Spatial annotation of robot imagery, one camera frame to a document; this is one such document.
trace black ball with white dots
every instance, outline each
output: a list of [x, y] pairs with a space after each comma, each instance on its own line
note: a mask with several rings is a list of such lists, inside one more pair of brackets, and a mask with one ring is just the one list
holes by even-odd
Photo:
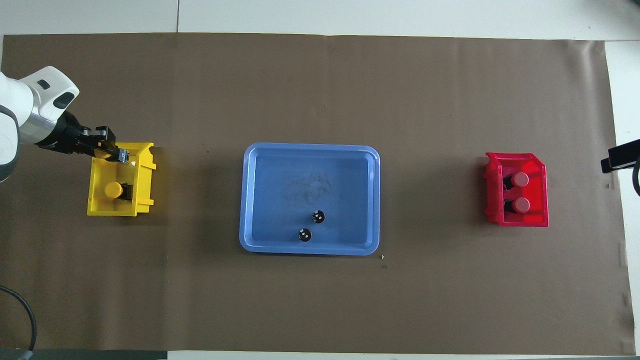
[[302, 229], [300, 231], [298, 231], [298, 237], [300, 238], [300, 240], [302, 241], [309, 241], [311, 240], [311, 230], [309, 229]]
[[322, 210], [316, 210], [313, 214], [311, 214], [311, 219], [316, 224], [320, 224], [324, 221], [324, 213], [322, 212]]

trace brown mat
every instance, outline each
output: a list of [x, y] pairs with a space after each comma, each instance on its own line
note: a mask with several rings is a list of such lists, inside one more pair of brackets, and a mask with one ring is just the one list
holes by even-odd
[[[39, 347], [632, 354], [602, 42], [307, 35], [4, 38], [3, 71], [54, 65], [70, 111], [153, 141], [150, 214], [87, 217], [90, 161], [23, 146], [0, 186], [0, 283]], [[373, 146], [381, 243], [367, 257], [238, 242], [253, 142]], [[484, 153], [547, 165], [549, 228], [482, 213]], [[28, 321], [0, 297], [0, 347]]]

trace blue plastic tray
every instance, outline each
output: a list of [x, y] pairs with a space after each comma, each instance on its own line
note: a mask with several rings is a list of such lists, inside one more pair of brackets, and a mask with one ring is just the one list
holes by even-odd
[[[321, 224], [311, 219], [316, 210], [326, 216]], [[310, 241], [298, 238], [303, 228]], [[371, 254], [380, 243], [380, 155], [359, 145], [249, 146], [240, 243], [254, 252]]]

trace yellow bin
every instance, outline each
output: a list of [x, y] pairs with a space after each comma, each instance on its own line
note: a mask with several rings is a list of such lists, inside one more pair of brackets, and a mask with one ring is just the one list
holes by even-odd
[[[151, 173], [156, 164], [149, 151], [154, 143], [117, 142], [116, 145], [129, 151], [129, 163], [110, 163], [92, 158], [87, 215], [134, 217], [138, 213], [148, 213], [154, 204], [151, 199]], [[131, 200], [115, 199], [122, 192], [119, 183], [133, 184]]]

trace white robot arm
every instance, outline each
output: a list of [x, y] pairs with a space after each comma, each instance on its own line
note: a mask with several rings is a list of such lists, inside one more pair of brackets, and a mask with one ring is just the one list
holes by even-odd
[[128, 161], [129, 153], [115, 145], [108, 127], [92, 131], [67, 111], [79, 92], [66, 75], [51, 66], [20, 80], [0, 72], [0, 182], [15, 168], [19, 142], [67, 154]]

